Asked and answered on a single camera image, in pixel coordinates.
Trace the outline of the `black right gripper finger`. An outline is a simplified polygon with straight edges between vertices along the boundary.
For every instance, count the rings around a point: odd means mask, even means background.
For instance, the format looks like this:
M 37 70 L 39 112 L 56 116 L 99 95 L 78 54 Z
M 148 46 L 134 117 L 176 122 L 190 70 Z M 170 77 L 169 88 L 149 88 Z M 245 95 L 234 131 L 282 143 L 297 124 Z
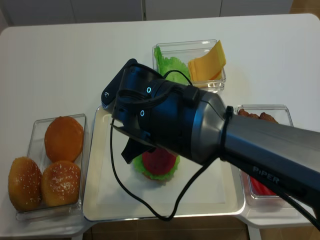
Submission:
M 129 138 L 121 155 L 124 158 L 125 162 L 127 164 L 130 164 L 134 158 L 140 156 L 145 152 L 152 153 L 154 150 L 155 150 L 154 146 L 146 145 L 132 138 Z

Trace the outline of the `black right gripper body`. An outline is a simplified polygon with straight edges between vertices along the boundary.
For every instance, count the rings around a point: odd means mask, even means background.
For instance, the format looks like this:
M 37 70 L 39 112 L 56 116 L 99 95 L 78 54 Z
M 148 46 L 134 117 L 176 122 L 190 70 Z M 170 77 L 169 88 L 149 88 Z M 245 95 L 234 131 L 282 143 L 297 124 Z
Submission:
M 124 70 L 112 117 L 116 130 L 142 144 L 192 158 L 191 137 L 200 89 L 168 81 L 134 63 Z

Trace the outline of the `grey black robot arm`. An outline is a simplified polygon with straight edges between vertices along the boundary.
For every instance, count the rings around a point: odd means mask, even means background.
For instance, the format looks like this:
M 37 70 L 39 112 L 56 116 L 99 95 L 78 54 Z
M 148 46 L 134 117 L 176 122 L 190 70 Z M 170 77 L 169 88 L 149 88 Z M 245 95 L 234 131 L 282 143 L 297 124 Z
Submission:
M 133 59 L 103 90 L 101 103 L 129 137 L 126 162 L 155 147 L 202 166 L 221 159 L 319 215 L 318 132 L 235 114 L 218 94 L 168 81 Z

